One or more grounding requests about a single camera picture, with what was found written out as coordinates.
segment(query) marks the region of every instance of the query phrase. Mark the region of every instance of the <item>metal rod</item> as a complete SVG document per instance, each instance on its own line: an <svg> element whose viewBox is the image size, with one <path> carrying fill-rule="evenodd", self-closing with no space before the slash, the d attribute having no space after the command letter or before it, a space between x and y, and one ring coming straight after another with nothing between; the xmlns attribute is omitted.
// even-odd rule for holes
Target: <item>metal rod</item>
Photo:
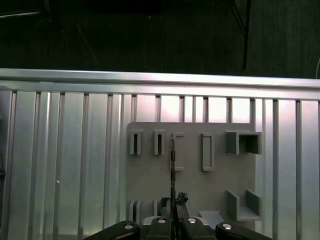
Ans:
<svg viewBox="0 0 320 240"><path fill-rule="evenodd" d="M240 18L240 20L239 20L239 18L237 17L237 14L235 13L235 10L234 10L234 8L233 8L232 6L231 6L231 11L232 11L232 14L233 14L233 16L234 16L234 19L235 19L235 21L236 21L236 24L238 25L238 28L239 28L241 34L242 34L243 36L245 36L245 31L244 31L245 28L244 28L244 27L242 28L241 23L243 24L243 22L242 22L241 18Z"/></svg>
<svg viewBox="0 0 320 240"><path fill-rule="evenodd" d="M243 52L243 70L245 70L247 68L250 10L251 10L251 0L246 0L244 49L243 49L243 51L244 51Z"/></svg>
<svg viewBox="0 0 320 240"><path fill-rule="evenodd" d="M242 18L241 18L240 12L239 12L239 10L238 10L238 7L237 7L235 1L234 1L234 0L228 0L228 3L229 3L229 5L230 5L232 14L233 14L233 16L234 16L234 19L235 19L235 21L236 21L236 24L237 24L237 26L238 26L241 34L242 34L243 36L245 36L245 29L246 29L246 27L245 27L244 21L243 21Z"/></svg>
<svg viewBox="0 0 320 240"><path fill-rule="evenodd" d="M13 13L13 14L8 14L8 15L0 15L0 19L32 16L32 15L37 15L37 14L40 14L40 12L39 11L30 11L30 12Z"/></svg>

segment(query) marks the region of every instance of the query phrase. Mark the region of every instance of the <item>gray plastic holder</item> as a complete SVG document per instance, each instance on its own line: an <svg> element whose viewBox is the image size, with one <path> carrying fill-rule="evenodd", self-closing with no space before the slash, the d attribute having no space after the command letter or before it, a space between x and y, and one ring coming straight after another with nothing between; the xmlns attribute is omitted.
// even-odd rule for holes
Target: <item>gray plastic holder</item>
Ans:
<svg viewBox="0 0 320 240"><path fill-rule="evenodd" d="M250 190L245 191L245 206L241 206L240 197L226 190L226 211L233 221L247 222L261 220L262 199Z"/></svg>
<svg viewBox="0 0 320 240"><path fill-rule="evenodd" d="M261 132L226 131L226 152L262 154Z"/></svg>

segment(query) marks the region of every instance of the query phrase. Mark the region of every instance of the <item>vertical metal bar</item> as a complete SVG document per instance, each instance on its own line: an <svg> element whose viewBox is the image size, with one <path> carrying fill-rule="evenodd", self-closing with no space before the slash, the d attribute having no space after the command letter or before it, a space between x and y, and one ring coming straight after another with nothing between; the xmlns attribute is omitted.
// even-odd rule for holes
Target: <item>vertical metal bar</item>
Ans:
<svg viewBox="0 0 320 240"><path fill-rule="evenodd" d="M127 219L127 128L131 121L131 95L124 95L121 115L121 141L119 163L119 221Z"/></svg>
<svg viewBox="0 0 320 240"><path fill-rule="evenodd" d="M47 140L47 162L45 174L45 203L43 229L46 240L52 240L54 234L54 214L56 195L56 164L59 128L60 94L50 93L49 132Z"/></svg>
<svg viewBox="0 0 320 240"><path fill-rule="evenodd" d="M278 239L296 239L296 101L278 102Z"/></svg>
<svg viewBox="0 0 320 240"><path fill-rule="evenodd" d="M82 93L66 93L61 144L61 174L59 188L58 234L77 239L83 125Z"/></svg>
<svg viewBox="0 0 320 240"><path fill-rule="evenodd" d="M156 96L138 95L136 97L136 121L155 122Z"/></svg>
<svg viewBox="0 0 320 240"><path fill-rule="evenodd" d="M209 97L208 99L208 122L227 122L227 99L225 97Z"/></svg>
<svg viewBox="0 0 320 240"><path fill-rule="evenodd" d="M302 213L301 213L301 208L302 208L302 173L301 173L301 168L302 168L302 155L301 155L301 138L302 138L302 129L301 129L301 102L297 101L296 102L296 240L301 240L301 222L302 222Z"/></svg>
<svg viewBox="0 0 320 240"><path fill-rule="evenodd" d="M184 97L184 122L192 123L193 122L193 104L194 99L192 96Z"/></svg>
<svg viewBox="0 0 320 240"><path fill-rule="evenodd" d="M108 184L108 215L107 226L114 225L118 219L119 209L119 167L120 167L120 142L121 142L121 108L122 96L112 96L111 105L111 146L109 158L109 184Z"/></svg>
<svg viewBox="0 0 320 240"><path fill-rule="evenodd" d="M319 104L301 102L301 239L320 239Z"/></svg>
<svg viewBox="0 0 320 240"><path fill-rule="evenodd" d="M262 139L264 137L263 133L263 100L255 99L254 107L252 111L253 120L254 120L254 129L256 132L262 133ZM264 174L263 174L263 155L255 155L255 193L260 197L263 197L263 182L264 182ZM258 233L262 233L262 222L255 222L255 231Z"/></svg>
<svg viewBox="0 0 320 240"><path fill-rule="evenodd" d="M108 95L90 94L85 156L83 235L103 228Z"/></svg>
<svg viewBox="0 0 320 240"><path fill-rule="evenodd" d="M194 98L194 112L195 112L195 119L196 123L203 123L204 122L204 98L202 96L196 96Z"/></svg>
<svg viewBox="0 0 320 240"><path fill-rule="evenodd" d="M1 238L8 238L9 225L9 206L10 206L10 192L11 192L11 176L12 176L12 160L13 160L13 142L15 132L16 119L16 98L15 92L6 91L1 93L1 110L2 110L2 124L1 124L1 142L2 151L5 161L5 184L3 189L3 212L2 212L2 228Z"/></svg>
<svg viewBox="0 0 320 240"><path fill-rule="evenodd" d="M179 96L161 96L160 122L179 122Z"/></svg>
<svg viewBox="0 0 320 240"><path fill-rule="evenodd" d="M272 239L279 239L279 102L273 101L272 113Z"/></svg>
<svg viewBox="0 0 320 240"><path fill-rule="evenodd" d="M232 122L234 124L250 123L250 99L233 98L232 99Z"/></svg>
<svg viewBox="0 0 320 240"><path fill-rule="evenodd" d="M82 113L82 136L81 136L81 159L80 159L80 189L79 189L79 214L78 214L78 239L84 238L84 215L86 196L86 166L88 151L88 116L89 115L89 95L83 96Z"/></svg>
<svg viewBox="0 0 320 240"><path fill-rule="evenodd" d="M28 237L35 106L35 92L17 93L8 239Z"/></svg>
<svg viewBox="0 0 320 240"><path fill-rule="evenodd" d="M244 48L243 48L243 69L244 70L247 68L249 26L250 26L250 11L251 11L251 0L246 0L245 29L244 29Z"/></svg>
<svg viewBox="0 0 320 240"><path fill-rule="evenodd" d="M32 239L42 240L44 237L45 222L45 197L46 197L46 173L48 160L49 140L49 113L51 93L42 92L40 96L37 148L36 148L36 170L33 209Z"/></svg>
<svg viewBox="0 0 320 240"><path fill-rule="evenodd" d="M31 179L30 179L30 197L29 197L29 219L28 219L28 236L27 239L33 238L33 219L35 207L35 190L36 190L36 174L37 174L37 146L38 146L38 122L39 122L39 104L40 93L35 95L34 107L34 125L33 125L33 146L32 146L32 161L31 161Z"/></svg>
<svg viewBox="0 0 320 240"><path fill-rule="evenodd" d="M263 134L264 149L262 149L262 161L263 161L263 225L262 232L264 235L272 238L273 236L273 189L274 189L274 168L273 168L273 100L263 100Z"/></svg>

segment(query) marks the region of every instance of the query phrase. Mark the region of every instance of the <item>reflective metal surface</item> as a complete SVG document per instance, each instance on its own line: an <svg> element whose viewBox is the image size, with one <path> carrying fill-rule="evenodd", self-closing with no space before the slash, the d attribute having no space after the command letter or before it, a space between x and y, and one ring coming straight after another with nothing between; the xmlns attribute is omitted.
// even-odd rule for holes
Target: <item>reflective metal surface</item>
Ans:
<svg viewBox="0 0 320 240"><path fill-rule="evenodd" d="M103 229L108 96L89 94L84 160L83 234Z"/></svg>
<svg viewBox="0 0 320 240"><path fill-rule="evenodd" d="M319 211L319 103L302 101L300 184L301 239L320 239Z"/></svg>
<svg viewBox="0 0 320 240"><path fill-rule="evenodd" d="M18 92L14 123L8 239L26 239L32 222L36 93Z"/></svg>
<svg viewBox="0 0 320 240"><path fill-rule="evenodd" d="M320 238L318 81L0 69L0 86L5 240L81 239L125 220L130 122L254 124L256 231Z"/></svg>
<svg viewBox="0 0 320 240"><path fill-rule="evenodd" d="M61 142L58 145L59 173L55 176L58 191L57 233L59 236L78 234L81 182L81 148L83 136L84 94L64 96Z"/></svg>
<svg viewBox="0 0 320 240"><path fill-rule="evenodd" d="M296 239L296 101L277 103L277 239Z"/></svg>
<svg viewBox="0 0 320 240"><path fill-rule="evenodd" d="M13 13L13 14L7 14L7 15L0 15L0 19L8 19L8 18L16 18L16 17L26 17L26 16L32 16L32 15L38 15L41 12L39 11L30 11L30 12L21 12L21 13Z"/></svg>

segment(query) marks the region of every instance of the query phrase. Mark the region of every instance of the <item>metal slot groove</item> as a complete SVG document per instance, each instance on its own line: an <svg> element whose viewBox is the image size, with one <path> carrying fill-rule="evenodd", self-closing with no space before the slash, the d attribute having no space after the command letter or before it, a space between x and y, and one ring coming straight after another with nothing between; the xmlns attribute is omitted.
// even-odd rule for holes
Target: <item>metal slot groove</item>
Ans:
<svg viewBox="0 0 320 240"><path fill-rule="evenodd" d="M3 195L4 199L3 199L2 231L1 231L1 236L3 239L8 238L16 108L17 108L17 93L12 92L11 103L10 103L10 114L9 114L9 120L8 120L9 129L7 131L7 134L8 134L7 153L6 153L6 164L5 164L6 176L5 176L5 185L4 185L4 195Z"/></svg>
<svg viewBox="0 0 320 240"><path fill-rule="evenodd" d="M55 190L54 190L54 207L53 207L53 239L58 238L58 213L59 213L59 198L60 198L60 179L61 179L61 158L62 158L62 138L64 132L64 115L65 115L65 95L60 94L59 101L59 117L58 117L58 138L56 149L56 162L55 162Z"/></svg>
<svg viewBox="0 0 320 240"><path fill-rule="evenodd" d="M137 95L131 97L131 122L137 121Z"/></svg>
<svg viewBox="0 0 320 240"><path fill-rule="evenodd" d="M34 124L33 124L33 140L32 140L32 159L31 159L31 178L30 178L30 196L29 196L29 217L28 217L28 233L27 239L32 239L33 234L33 218L35 208L35 190L36 190L36 170L37 170L37 143L38 143L38 126L39 126L39 106L41 95L35 95L34 106Z"/></svg>
<svg viewBox="0 0 320 240"><path fill-rule="evenodd" d="M226 122L232 123L232 99L226 99Z"/></svg>
<svg viewBox="0 0 320 240"><path fill-rule="evenodd" d="M179 98L179 122L183 123L185 121L185 97L181 96Z"/></svg>
<svg viewBox="0 0 320 240"><path fill-rule="evenodd" d="M160 122L161 120L161 96L155 96L155 117L156 122Z"/></svg>
<svg viewBox="0 0 320 240"><path fill-rule="evenodd" d="M80 191L79 191L79 215L78 215L78 239L83 238L84 230L84 200L85 200L85 177L86 177L86 156L87 156L87 137L88 137L88 110L89 95L83 96L83 115L82 115L82 139L81 139L81 158L80 158Z"/></svg>
<svg viewBox="0 0 320 240"><path fill-rule="evenodd" d="M272 238L278 239L278 166L279 166L279 113L278 101L273 101L273 206L272 206Z"/></svg>
<svg viewBox="0 0 320 240"><path fill-rule="evenodd" d="M256 108L255 108L255 100L250 98L250 123L256 124Z"/></svg>
<svg viewBox="0 0 320 240"><path fill-rule="evenodd" d="M203 122L208 123L209 122L209 101L208 97L203 98Z"/></svg>
<svg viewBox="0 0 320 240"><path fill-rule="evenodd" d="M104 163L104 198L103 198L103 221L105 229L108 224L108 205L109 205L109 171L110 171L110 152L111 152L111 127L112 127L112 101L113 97L108 95L106 107L106 142L105 142L105 163Z"/></svg>
<svg viewBox="0 0 320 240"><path fill-rule="evenodd" d="M301 240L302 223L302 139L301 139L301 102L295 104L295 122L296 122L296 240Z"/></svg>

